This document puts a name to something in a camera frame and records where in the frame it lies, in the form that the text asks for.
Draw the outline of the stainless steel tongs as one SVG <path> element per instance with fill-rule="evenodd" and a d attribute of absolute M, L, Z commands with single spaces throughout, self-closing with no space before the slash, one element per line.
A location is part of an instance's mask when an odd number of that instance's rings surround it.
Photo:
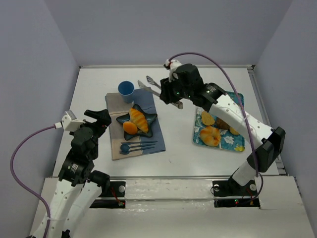
<path fill-rule="evenodd" d="M 146 76 L 146 80 L 147 82 L 152 85 L 152 86 L 155 86 L 157 87 L 158 89 L 161 89 L 161 87 L 150 77 L 150 76 Z M 158 98 L 160 97 L 160 93 L 153 90 L 151 87 L 148 87 L 147 85 L 145 85 L 143 82 L 141 82 L 140 80 L 137 81 L 138 83 L 138 86 L 140 89 L 143 89 L 147 92 L 150 92 L 152 93 L 153 95 L 157 96 Z M 171 103 L 173 106 L 177 107 L 178 109 L 182 110 L 183 109 L 183 103 L 178 101 L 176 103 Z"/>

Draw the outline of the small round orange bun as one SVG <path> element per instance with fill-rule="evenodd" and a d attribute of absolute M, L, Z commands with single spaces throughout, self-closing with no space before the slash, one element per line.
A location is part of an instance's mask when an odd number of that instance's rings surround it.
<path fill-rule="evenodd" d="M 138 132 L 137 126 L 130 121 L 124 122 L 122 126 L 123 130 L 130 135 L 134 135 Z"/>

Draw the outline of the orange striped croissant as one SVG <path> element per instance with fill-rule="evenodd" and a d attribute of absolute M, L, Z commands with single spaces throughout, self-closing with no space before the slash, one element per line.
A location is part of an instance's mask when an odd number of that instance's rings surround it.
<path fill-rule="evenodd" d="M 131 108 L 129 110 L 130 120 L 140 129 L 143 133 L 148 133 L 148 123 L 143 113 L 137 109 Z"/>

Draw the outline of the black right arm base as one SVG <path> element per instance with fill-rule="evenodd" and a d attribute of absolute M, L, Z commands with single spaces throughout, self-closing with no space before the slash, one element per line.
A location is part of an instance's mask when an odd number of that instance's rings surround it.
<path fill-rule="evenodd" d="M 212 182 L 211 194 L 214 197 L 215 208 L 260 208 L 258 189 L 254 180 L 243 187 L 235 188 L 229 188 L 228 180 L 215 180 Z"/>

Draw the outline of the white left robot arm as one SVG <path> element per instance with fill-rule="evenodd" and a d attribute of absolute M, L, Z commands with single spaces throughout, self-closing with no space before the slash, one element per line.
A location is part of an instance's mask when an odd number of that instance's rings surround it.
<path fill-rule="evenodd" d="M 111 124 L 111 117 L 107 109 L 86 110 L 84 114 L 95 121 L 79 120 L 72 111 L 66 111 L 61 121 L 53 126 L 68 131 L 73 138 L 58 174 L 52 201 L 40 225 L 31 234 L 33 238 L 71 237 L 94 200 L 109 188 L 109 175 L 93 168 L 99 155 L 99 138 Z"/>

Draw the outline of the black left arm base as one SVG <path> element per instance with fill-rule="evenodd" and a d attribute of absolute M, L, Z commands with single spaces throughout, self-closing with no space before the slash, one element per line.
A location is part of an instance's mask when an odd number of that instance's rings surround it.
<path fill-rule="evenodd" d="M 91 209 L 124 209 L 126 182 L 111 181 L 110 187 L 102 191 L 101 195 L 95 199 L 90 206 Z"/>

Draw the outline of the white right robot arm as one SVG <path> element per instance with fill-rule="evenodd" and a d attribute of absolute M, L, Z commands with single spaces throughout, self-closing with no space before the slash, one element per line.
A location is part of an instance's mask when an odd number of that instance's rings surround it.
<path fill-rule="evenodd" d="M 170 60 L 164 64 L 169 76 L 160 81 L 160 99 L 166 104 L 188 99 L 233 127 L 251 145 L 252 153 L 232 174 L 228 187 L 234 190 L 245 186 L 256 175 L 264 173 L 273 164 L 283 149 L 286 132 L 261 123 L 245 112 L 242 103 L 235 103 L 215 83 L 204 83 L 198 68 L 190 63 Z"/>

